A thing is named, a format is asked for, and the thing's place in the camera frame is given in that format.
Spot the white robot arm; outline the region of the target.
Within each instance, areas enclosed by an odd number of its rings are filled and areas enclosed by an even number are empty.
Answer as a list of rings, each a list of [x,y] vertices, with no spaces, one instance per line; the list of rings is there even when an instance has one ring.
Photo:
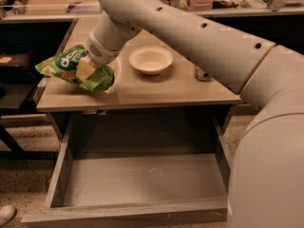
[[[231,166],[227,228],[304,228],[302,55],[160,0],[101,7],[85,42],[97,64],[112,62],[144,29],[257,109]]]

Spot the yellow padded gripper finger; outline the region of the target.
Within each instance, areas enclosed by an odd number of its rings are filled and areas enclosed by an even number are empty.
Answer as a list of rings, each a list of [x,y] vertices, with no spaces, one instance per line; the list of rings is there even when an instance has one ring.
[[[89,57],[82,57],[77,65],[76,77],[82,82],[92,76],[99,66]]]

